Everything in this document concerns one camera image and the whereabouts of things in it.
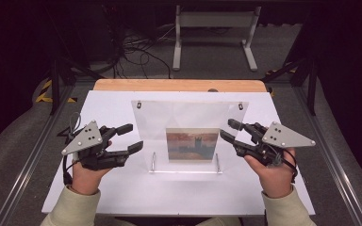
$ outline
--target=picture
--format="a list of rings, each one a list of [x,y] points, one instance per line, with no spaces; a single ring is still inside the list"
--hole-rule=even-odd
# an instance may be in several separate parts
[[[218,128],[167,128],[169,161],[211,162]]]

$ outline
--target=black device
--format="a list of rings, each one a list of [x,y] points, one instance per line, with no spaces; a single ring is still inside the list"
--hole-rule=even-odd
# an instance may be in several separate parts
[[[236,140],[235,136],[220,130],[220,137],[232,144],[237,152],[237,156],[244,157],[250,155],[257,159],[264,166],[280,166],[286,164],[293,170],[292,183],[298,175],[296,169],[296,159],[286,148],[314,146],[315,141],[310,140],[302,135],[288,129],[280,123],[273,122],[269,128],[262,126],[256,122],[254,124],[242,123],[233,119],[228,120],[228,125],[236,130],[244,130],[249,133],[251,141],[255,144]],[[293,164],[284,158],[284,153],[289,154],[293,159]]]
[[[127,150],[108,152],[109,140],[115,135],[121,136],[133,130],[132,124],[125,124],[118,128],[102,126],[98,129],[96,121],[91,121],[84,128],[70,135],[68,146],[61,152],[63,154],[64,184],[70,185],[72,178],[66,168],[67,155],[74,155],[73,164],[80,162],[83,168],[89,170],[104,170],[123,167],[129,155],[139,152],[143,141],[127,147]]]

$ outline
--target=white table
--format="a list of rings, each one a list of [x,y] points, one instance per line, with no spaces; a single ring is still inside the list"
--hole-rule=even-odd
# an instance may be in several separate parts
[[[249,102],[244,123],[270,125],[279,121],[268,92],[197,92],[197,91],[106,91],[89,92],[81,111],[82,122],[97,120],[98,126],[118,127],[136,124],[132,100],[158,101],[243,101]],[[237,139],[248,142],[250,136],[239,132]],[[140,141],[134,131],[112,139],[107,150],[124,150]],[[112,170],[103,179],[102,198],[97,213],[134,217],[214,217],[264,214],[261,186],[257,175],[243,158],[237,157],[231,144],[219,138],[216,152],[222,161],[222,174],[152,173],[145,161],[144,149],[131,155],[123,168]],[[314,209],[300,175],[296,178],[299,196],[310,215]],[[52,211],[63,188],[62,169],[58,168],[43,213]]]

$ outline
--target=sleeve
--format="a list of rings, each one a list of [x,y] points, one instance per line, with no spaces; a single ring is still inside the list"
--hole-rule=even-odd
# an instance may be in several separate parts
[[[262,197],[270,226],[316,225],[310,219],[294,186],[292,186],[292,192],[284,198],[271,199],[264,193],[262,193]]]
[[[85,196],[72,192],[66,186],[61,191],[54,209],[46,216],[41,226],[91,226],[100,197],[100,191],[94,195]]]

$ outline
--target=triangular metal plate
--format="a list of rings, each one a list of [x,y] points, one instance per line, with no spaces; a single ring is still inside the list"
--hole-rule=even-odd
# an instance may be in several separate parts
[[[316,142],[274,121],[262,138],[264,143],[279,148],[315,146]]]
[[[79,152],[101,142],[102,136],[99,132],[98,125],[96,121],[91,121],[61,153],[67,155],[69,153]]]

